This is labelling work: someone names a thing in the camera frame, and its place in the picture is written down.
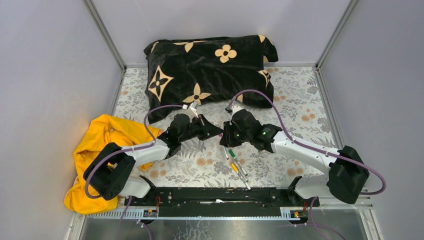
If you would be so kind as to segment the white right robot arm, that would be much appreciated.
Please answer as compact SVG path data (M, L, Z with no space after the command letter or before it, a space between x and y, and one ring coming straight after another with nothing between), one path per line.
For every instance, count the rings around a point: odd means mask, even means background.
M321 171L321 175L299 176L292 181L286 193L291 205L299 206L306 199L329 195L346 204L356 203L370 174L362 167L354 148L337 149L296 139L279 126L261 124L251 112L239 106L226 111L231 119L224 122L220 145L235 148L249 143L259 151L294 158Z

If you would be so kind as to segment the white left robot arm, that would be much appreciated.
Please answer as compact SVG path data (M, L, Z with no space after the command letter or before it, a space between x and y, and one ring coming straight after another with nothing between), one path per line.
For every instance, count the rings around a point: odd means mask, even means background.
M167 130L154 141L126 147L111 142L85 170L85 193L95 199L89 192L89 188L93 188L98 193L97 198L106 201L118 195L134 196L142 205L148 206L154 202L155 192L147 180L131 176L134 168L174 156L181 150L182 142L187 140L204 141L222 133L220 127L210 123L202 114L189 118L182 113L176 115Z

